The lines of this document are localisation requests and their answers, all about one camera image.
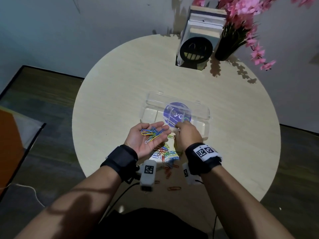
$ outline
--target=white cable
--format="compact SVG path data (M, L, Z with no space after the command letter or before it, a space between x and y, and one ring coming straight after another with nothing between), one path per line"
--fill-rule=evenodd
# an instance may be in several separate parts
M37 201L40 203L40 205L42 205L43 207L45 207L45 206L39 201L39 199L38 199L38 197L37 197L37 192L36 192L35 189L34 189L33 187L31 187L31 186L10 183L10 184L8 184L6 187L4 187L4 188L0 188L0 190L5 189L5 188L8 188L10 185L17 185L17 186L21 186L21 187L26 187L26 188L31 188L31 189L33 189L35 198L36 198Z

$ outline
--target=white wall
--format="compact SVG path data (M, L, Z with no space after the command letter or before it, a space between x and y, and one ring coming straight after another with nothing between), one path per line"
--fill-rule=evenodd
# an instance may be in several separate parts
M0 91L22 64L85 77L102 56L126 41L153 30L180 31L192 2L74 1L80 13L73 0L0 0ZM259 16L266 58L277 60L271 71L259 71L249 61L249 49L237 52L264 84L280 123L315 132L319 66L309 61L319 52L318 9L319 1L307 10L278 0Z

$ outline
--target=open palm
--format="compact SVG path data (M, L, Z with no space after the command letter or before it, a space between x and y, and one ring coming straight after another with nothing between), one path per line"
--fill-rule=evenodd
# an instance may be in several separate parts
M152 127L156 128L157 131L164 129L165 131L161 133L160 136L155 138L153 141L145 143L147 136L141 134L142 129L151 129ZM137 153L138 158L142 158L150 154L153 149L162 143L167 136L171 133L168 125L164 125L164 122L156 122L153 124L149 123L139 123L136 126L130 129L129 135L127 136L124 144L134 149Z

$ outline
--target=black wristband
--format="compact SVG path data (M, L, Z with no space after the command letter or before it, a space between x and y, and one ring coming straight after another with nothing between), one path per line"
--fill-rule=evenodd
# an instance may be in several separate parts
M114 169L123 182L133 177L137 161L137 153L129 146L123 144L109 154L101 164L101 167L107 165Z
M208 145L198 142L185 150L189 172L193 175L206 174L217 165L221 165L221 156Z

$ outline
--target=wooden table top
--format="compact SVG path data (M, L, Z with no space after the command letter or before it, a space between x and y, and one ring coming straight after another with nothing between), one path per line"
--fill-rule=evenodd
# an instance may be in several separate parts
M223 166L259 201L275 177L280 156L280 128L265 88L235 57L212 59L203 70L175 66L177 36L151 35L131 40L99 60L86 76L75 101L72 132L76 154L86 176L123 144L140 122L147 93L200 101L210 109L205 141L223 156ZM156 173L160 184L151 193L139 186L117 203L128 212L141 207L170 211L190 225L210 232L215 212L202 185L187 185L181 164L170 179ZM167 191L180 186L180 191ZM128 187L122 183L114 200Z

